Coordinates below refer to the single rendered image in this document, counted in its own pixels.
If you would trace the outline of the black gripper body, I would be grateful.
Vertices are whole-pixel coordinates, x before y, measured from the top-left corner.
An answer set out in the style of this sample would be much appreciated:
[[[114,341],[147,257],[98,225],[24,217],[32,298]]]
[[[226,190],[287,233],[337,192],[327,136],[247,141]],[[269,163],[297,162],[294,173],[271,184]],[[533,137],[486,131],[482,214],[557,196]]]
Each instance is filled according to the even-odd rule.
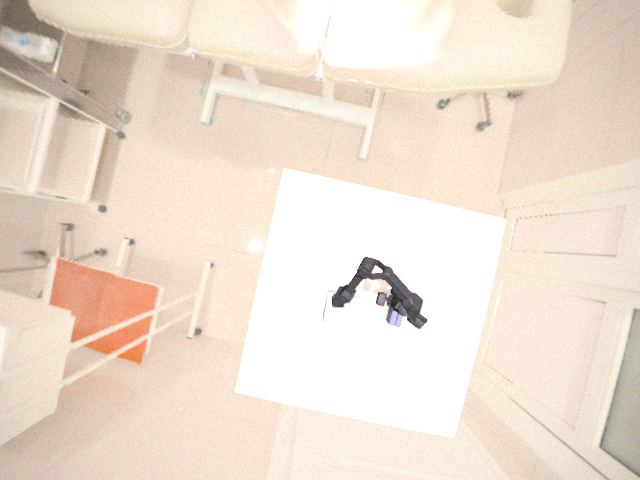
[[[397,311],[395,310],[395,307],[394,307],[394,306],[395,306],[395,305],[396,305],[396,303],[398,303],[399,301],[402,301],[402,300],[397,300],[397,299],[396,299],[395,301],[393,301],[393,298],[389,298],[389,297],[388,297],[388,295],[387,295],[386,293],[379,292],[379,293],[378,293],[378,295],[377,295],[376,304],[377,304],[377,306],[385,307],[386,302],[387,302],[387,303],[388,303],[388,304],[387,304],[387,305],[388,305],[388,307],[392,308],[392,309],[393,309],[393,311],[397,312]]]

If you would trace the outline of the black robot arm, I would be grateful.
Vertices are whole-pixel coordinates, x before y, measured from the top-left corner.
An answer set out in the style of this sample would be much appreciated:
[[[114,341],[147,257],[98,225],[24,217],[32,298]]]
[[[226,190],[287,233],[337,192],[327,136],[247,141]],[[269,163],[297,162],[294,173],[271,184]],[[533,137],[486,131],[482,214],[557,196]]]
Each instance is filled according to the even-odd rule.
[[[374,267],[379,267],[382,273],[372,273]],[[422,329],[428,319],[421,314],[423,298],[417,293],[411,292],[396,275],[392,267],[386,266],[380,260],[364,257],[357,272],[349,284],[339,286],[332,298],[332,308],[344,308],[344,304],[350,303],[357,290],[355,290],[362,280],[383,280],[391,289],[393,301],[402,300],[396,303],[395,310],[403,317],[407,317],[412,325],[417,329]]]

